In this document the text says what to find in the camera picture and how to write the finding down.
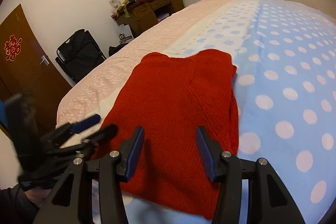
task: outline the black bag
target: black bag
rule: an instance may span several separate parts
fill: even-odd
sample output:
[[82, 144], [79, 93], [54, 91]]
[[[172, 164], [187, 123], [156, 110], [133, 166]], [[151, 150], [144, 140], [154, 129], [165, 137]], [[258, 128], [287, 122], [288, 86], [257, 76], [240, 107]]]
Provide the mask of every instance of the black bag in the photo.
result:
[[120, 51], [123, 47], [125, 47], [128, 43], [122, 43], [116, 47], [109, 47], [109, 56], [112, 56], [113, 54], [115, 54], [116, 52]]
[[84, 29], [76, 31], [56, 53], [56, 62], [75, 83], [106, 60], [89, 31]]

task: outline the red knitted sweater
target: red knitted sweater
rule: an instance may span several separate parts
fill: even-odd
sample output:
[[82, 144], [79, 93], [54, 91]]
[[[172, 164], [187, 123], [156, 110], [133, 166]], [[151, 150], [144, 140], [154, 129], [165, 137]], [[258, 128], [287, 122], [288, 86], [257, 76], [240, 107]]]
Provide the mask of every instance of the red knitted sweater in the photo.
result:
[[218, 50], [188, 58], [146, 55], [103, 122], [102, 127], [116, 124], [117, 136], [98, 147], [93, 158], [117, 149], [142, 126], [145, 143], [139, 163], [121, 189], [211, 219], [219, 185], [206, 177], [195, 132], [203, 125], [224, 150], [237, 153], [238, 110], [231, 84], [235, 73], [231, 56]]

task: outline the desk drawer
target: desk drawer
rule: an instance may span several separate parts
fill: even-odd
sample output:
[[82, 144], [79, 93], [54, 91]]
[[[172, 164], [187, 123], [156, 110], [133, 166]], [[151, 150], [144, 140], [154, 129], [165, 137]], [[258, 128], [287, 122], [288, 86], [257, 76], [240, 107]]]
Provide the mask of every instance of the desk drawer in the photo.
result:
[[153, 10], [156, 10], [157, 8], [161, 7], [160, 0], [154, 0], [151, 2], [151, 7]]
[[130, 17], [126, 17], [125, 14], [122, 14], [121, 16], [119, 16], [117, 18], [118, 25], [121, 25], [121, 24], [127, 25], [130, 22], [133, 22], [133, 21], [139, 19], [138, 16], [137, 16], [137, 14], [133, 10], [129, 10], [128, 12], [129, 12]]
[[136, 14], [138, 15], [138, 17], [142, 17], [146, 14], [149, 14], [151, 12], [153, 12], [151, 6], [148, 3], [144, 3], [142, 5], [140, 5], [139, 7], [134, 8]]
[[164, 5], [167, 5], [170, 3], [170, 0], [154, 0], [151, 2], [151, 7], [153, 10], [156, 10]]
[[161, 3], [162, 6], [168, 4], [170, 2], [170, 0], [159, 0], [159, 2]]

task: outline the blue gripper pad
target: blue gripper pad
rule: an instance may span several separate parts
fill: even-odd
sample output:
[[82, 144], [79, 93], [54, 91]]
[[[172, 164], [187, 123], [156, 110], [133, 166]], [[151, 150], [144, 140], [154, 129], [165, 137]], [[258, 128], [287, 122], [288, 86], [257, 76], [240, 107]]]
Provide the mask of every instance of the blue gripper pad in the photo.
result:
[[137, 126], [129, 140], [122, 142], [118, 151], [121, 153], [121, 161], [118, 164], [117, 172], [121, 182], [128, 182], [135, 173], [139, 161], [140, 153], [145, 140], [142, 127]]
[[98, 114], [92, 115], [86, 118], [85, 120], [73, 123], [70, 128], [70, 132], [74, 134], [81, 133], [84, 130], [87, 130], [88, 128], [93, 127], [95, 124], [99, 122], [100, 122], [100, 116]]
[[226, 168], [221, 163], [221, 145], [212, 140], [204, 126], [196, 129], [196, 144], [202, 159], [203, 167], [211, 182], [218, 182], [226, 174]]

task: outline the white polka dot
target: white polka dot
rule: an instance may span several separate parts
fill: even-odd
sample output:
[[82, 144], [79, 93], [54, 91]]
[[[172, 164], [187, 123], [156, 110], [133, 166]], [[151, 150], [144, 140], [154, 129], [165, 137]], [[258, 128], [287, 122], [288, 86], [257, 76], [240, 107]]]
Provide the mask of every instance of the white polka dot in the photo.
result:
[[306, 109], [303, 112], [303, 118], [308, 124], [314, 124], [317, 122], [316, 113], [312, 111], [311, 109]]
[[324, 60], [329, 60], [329, 56], [326, 54], [321, 54]]
[[255, 103], [258, 107], [265, 110], [271, 109], [273, 107], [273, 101], [267, 95], [258, 95], [255, 98]]
[[310, 69], [310, 65], [307, 62], [301, 62], [300, 65], [303, 69]]
[[279, 46], [280, 45], [280, 43], [276, 40], [271, 40], [270, 43], [274, 46]]
[[308, 82], [308, 81], [303, 82], [303, 87], [308, 92], [314, 92], [315, 91], [315, 87], [311, 82]]
[[254, 132], [245, 132], [239, 136], [239, 150], [245, 154], [253, 154], [260, 148], [260, 139]]
[[238, 78], [239, 85], [251, 85], [254, 83], [254, 76], [253, 75], [242, 75]]
[[327, 83], [325, 78], [321, 75], [316, 76], [316, 78], [317, 78], [317, 81], [319, 81], [322, 85], [325, 85]]
[[241, 48], [239, 49], [239, 52], [238, 52], [238, 53], [243, 54], [243, 53], [245, 53], [245, 52], [247, 52], [247, 48], [245, 48], [245, 47], [241, 47]]
[[322, 145], [324, 149], [330, 150], [334, 146], [334, 138], [329, 133], [324, 133], [322, 136]]
[[317, 64], [317, 65], [322, 64], [322, 63], [321, 63], [321, 60], [318, 59], [317, 57], [313, 57], [313, 62], [314, 62], [315, 64]]
[[252, 62], [259, 62], [260, 61], [260, 57], [257, 54], [251, 54], [249, 56], [249, 60], [252, 61]]
[[275, 125], [275, 132], [280, 138], [289, 139], [294, 135], [294, 127], [288, 121], [281, 121]]
[[261, 43], [259, 40], [255, 40], [253, 43], [261, 48], [265, 48], [265, 45]]
[[265, 71], [264, 75], [269, 80], [278, 80], [279, 79], [278, 74], [275, 71], [273, 71], [273, 70], [267, 70], [267, 71]]
[[287, 42], [287, 43], [293, 43], [293, 40], [292, 39], [289, 39], [289, 38], [284, 38], [283, 39], [285, 42]]
[[286, 72], [288, 72], [290, 75], [296, 75], [297, 71], [293, 66], [286, 66], [285, 67]]
[[123, 196], [124, 205], [129, 205], [133, 200], [133, 197], [130, 195], [123, 194], [122, 196]]
[[307, 172], [313, 166], [313, 155], [308, 150], [303, 150], [296, 156], [296, 167], [301, 172]]
[[330, 112], [333, 109], [331, 104], [326, 99], [321, 101], [321, 106], [325, 112]]
[[279, 55], [275, 54], [275, 53], [270, 53], [267, 55], [267, 57], [270, 59], [270, 60], [273, 60], [273, 61], [276, 61], [276, 60], [279, 60], [280, 57]]
[[297, 100], [297, 97], [298, 97], [298, 94], [297, 92], [292, 89], [292, 88], [285, 88], [283, 91], [282, 91], [283, 95], [285, 98], [287, 98], [288, 100]]
[[298, 47], [297, 49], [299, 50], [299, 52], [307, 53], [307, 50], [303, 47]]
[[324, 198], [326, 191], [327, 183], [324, 180], [317, 182], [311, 191], [310, 201], [314, 204], [319, 203]]
[[262, 37], [266, 37], [266, 34], [264, 34], [263, 32], [257, 32], [258, 35], [261, 35]]
[[333, 71], [331, 71], [331, 70], [327, 70], [327, 75], [328, 75], [330, 78], [335, 79], [335, 74], [334, 74]]
[[290, 57], [295, 56], [295, 53], [293, 51], [290, 51], [290, 50], [285, 50], [285, 54], [290, 56]]

